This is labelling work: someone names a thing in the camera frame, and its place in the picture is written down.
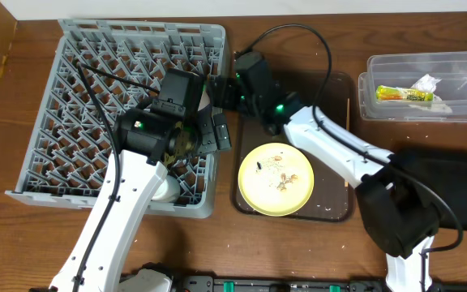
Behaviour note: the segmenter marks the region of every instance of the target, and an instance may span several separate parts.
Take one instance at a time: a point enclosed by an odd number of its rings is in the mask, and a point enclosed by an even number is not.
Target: yellow plate
[[[284,216],[296,212],[309,200],[314,178],[311,164],[298,149],[270,143],[255,148],[244,158],[238,185],[244,200],[257,212]]]

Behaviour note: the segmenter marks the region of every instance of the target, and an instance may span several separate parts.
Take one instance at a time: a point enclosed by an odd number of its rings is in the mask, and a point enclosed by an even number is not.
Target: white round object
[[[165,181],[161,184],[160,188],[154,196],[153,201],[162,203],[172,203],[179,197],[179,183],[176,178],[171,176],[166,177]]]

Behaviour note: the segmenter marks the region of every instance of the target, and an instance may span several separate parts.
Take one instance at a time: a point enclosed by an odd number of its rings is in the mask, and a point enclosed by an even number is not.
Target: white wall
[[[17,20],[467,11],[467,0],[0,0]]]

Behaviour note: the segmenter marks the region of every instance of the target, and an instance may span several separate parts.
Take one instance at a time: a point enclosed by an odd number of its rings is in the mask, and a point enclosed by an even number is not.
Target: wooden table
[[[366,70],[366,60],[374,54],[467,50],[467,13],[176,21],[224,25],[232,51],[274,25],[309,24],[327,38],[334,69],[347,72],[354,80]],[[1,83],[0,291],[47,286],[70,254],[89,214],[89,210],[27,206],[3,194],[15,187],[61,35],[54,21],[19,22]],[[304,31],[282,31],[258,49],[265,52],[274,69],[326,67],[322,46]],[[356,110],[351,115],[353,131],[380,147],[394,150],[414,143],[467,148],[467,124],[363,122]],[[235,144],[238,116],[228,113],[227,118]],[[343,280],[387,274],[384,253],[366,234],[358,210],[343,224],[238,213],[229,200],[235,187],[236,170],[231,167],[235,150],[221,154],[212,216],[205,220],[146,216],[127,257],[125,272],[160,261],[190,273],[199,270],[222,277]],[[434,245],[449,243],[455,235],[455,231],[441,230]],[[467,232],[458,250],[434,254],[430,268],[431,275],[443,281],[467,281]]]

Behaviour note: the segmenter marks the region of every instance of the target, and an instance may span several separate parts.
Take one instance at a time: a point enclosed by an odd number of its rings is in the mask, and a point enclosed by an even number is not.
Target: clear plastic container
[[[396,54],[369,58],[360,80],[362,116],[388,120],[467,121],[467,52]],[[439,78],[434,94],[442,101],[380,102],[378,86],[410,88],[425,74]]]

